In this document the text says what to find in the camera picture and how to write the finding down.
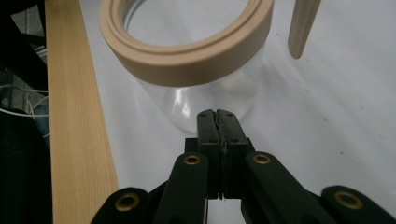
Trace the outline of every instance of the black object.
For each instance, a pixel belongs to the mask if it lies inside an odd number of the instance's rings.
[[[35,90],[47,90],[47,65],[30,44],[46,46],[46,38],[22,34],[11,15],[37,5],[46,33],[44,0],[0,0],[0,67],[6,68]]]
[[[31,118],[5,113],[0,113],[0,223],[52,223],[50,152]]]
[[[396,223],[354,189],[305,190],[276,157],[255,151],[234,114],[206,110],[197,119],[198,138],[186,139],[167,182],[151,193],[117,191],[92,223],[202,224],[207,200],[222,197],[241,199],[249,224]]]

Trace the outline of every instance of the clear plastic container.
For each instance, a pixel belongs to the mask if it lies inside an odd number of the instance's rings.
[[[131,36],[150,45],[187,45],[225,29],[247,3],[248,0],[140,1],[131,7],[124,25]],[[138,80],[176,127],[195,133],[196,115],[207,109],[225,109],[242,119],[253,105],[261,74],[262,48],[230,75],[203,85],[173,88]]]

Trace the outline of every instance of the cable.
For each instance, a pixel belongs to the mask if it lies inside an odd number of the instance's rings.
[[[0,86],[0,90],[3,89],[3,88],[15,88],[15,89],[18,89],[20,91],[35,91],[35,92],[41,92],[41,93],[44,93],[44,92],[48,93],[48,91],[25,89],[25,88],[21,88],[19,86],[15,86],[15,85],[3,85],[3,86]]]
[[[40,91],[40,90],[29,90],[29,89],[25,89],[25,88],[21,88],[21,87],[15,86],[15,85],[3,85],[3,86],[0,86],[0,90],[3,89],[3,88],[15,88],[15,89],[18,89],[20,91],[48,92],[48,91]],[[19,116],[19,117],[26,117],[26,118],[33,118],[33,119],[35,119],[35,118],[47,118],[50,115],[35,115],[35,112],[34,112],[34,109],[37,106],[39,106],[39,104],[41,104],[41,102],[43,102],[43,100],[45,100],[47,98],[48,98],[48,96],[46,96],[43,99],[39,100],[37,102],[37,104],[35,104],[35,106],[32,106],[32,104],[30,103],[30,100],[27,99],[27,103],[28,103],[28,105],[30,107],[30,113],[31,114],[15,113],[15,112],[12,112],[12,111],[5,110],[3,108],[0,108],[0,111],[3,112],[3,113],[9,114],[9,115],[14,115],[14,116]]]
[[[26,118],[46,118],[49,117],[50,115],[28,115],[28,114],[20,114],[20,113],[14,113],[8,110],[5,110],[3,108],[0,108],[0,111],[9,115],[14,115],[14,116],[20,116],[20,117],[26,117]]]
[[[37,104],[35,104],[35,106],[33,106],[33,109],[35,109],[36,107],[38,107],[38,106],[41,104],[41,102],[47,100],[48,98],[49,98],[49,97],[46,96],[46,97],[42,98],[41,100],[39,100],[39,101],[37,102]]]

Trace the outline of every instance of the white surface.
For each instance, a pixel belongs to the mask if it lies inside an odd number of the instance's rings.
[[[163,116],[106,45],[99,1],[80,3],[120,187],[152,190],[193,136]],[[276,0],[260,91],[241,120],[246,135],[305,188],[351,187],[396,217],[396,2],[322,0],[299,61],[287,52],[292,8]],[[243,223],[239,205],[226,204],[209,205],[208,223]]]

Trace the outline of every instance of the metal ring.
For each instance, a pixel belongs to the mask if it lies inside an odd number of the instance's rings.
[[[126,199],[131,199],[130,202],[126,203],[124,200]],[[130,211],[133,208],[136,208],[137,205],[139,204],[140,199],[139,196],[136,193],[125,193],[122,196],[120,196],[117,200],[114,206],[116,207],[117,210],[120,212],[127,212]]]
[[[184,163],[188,165],[196,165],[201,162],[201,158],[195,155],[190,155],[184,158]]]
[[[258,154],[253,157],[253,160],[259,164],[268,164],[271,162],[271,159],[268,156],[263,154]]]
[[[334,193],[334,197],[335,200],[344,207],[355,210],[363,208],[363,202],[361,201],[361,199],[352,193],[340,190]]]

